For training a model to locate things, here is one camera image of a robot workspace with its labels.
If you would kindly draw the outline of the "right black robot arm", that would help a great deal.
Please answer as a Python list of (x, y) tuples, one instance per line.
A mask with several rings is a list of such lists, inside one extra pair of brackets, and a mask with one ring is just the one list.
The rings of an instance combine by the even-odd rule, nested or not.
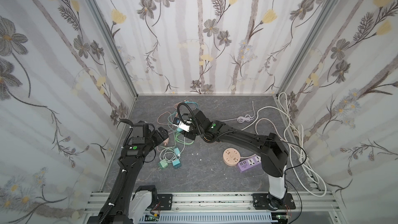
[(202, 111), (192, 110), (184, 102), (177, 105), (177, 118), (174, 125), (182, 124), (184, 137), (195, 139), (199, 136), (204, 142), (212, 144), (225, 142), (251, 151), (261, 158), (261, 168), (268, 175), (268, 194), (265, 208), (276, 211), (285, 205), (287, 186), (285, 174), (289, 170), (290, 158), (288, 146), (296, 146), (291, 142), (284, 142), (276, 134), (259, 135), (238, 130), (223, 121), (209, 120)]

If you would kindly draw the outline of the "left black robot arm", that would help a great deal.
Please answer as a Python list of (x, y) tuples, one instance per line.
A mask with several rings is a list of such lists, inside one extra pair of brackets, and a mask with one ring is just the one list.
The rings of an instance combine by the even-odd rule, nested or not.
[(168, 132), (151, 123), (139, 121), (128, 124), (129, 132), (123, 142), (118, 159), (120, 168), (114, 186), (96, 216), (89, 217), (88, 224), (138, 224), (144, 212), (158, 206), (159, 199), (154, 185), (140, 186), (134, 191), (137, 177), (151, 151), (169, 138)]

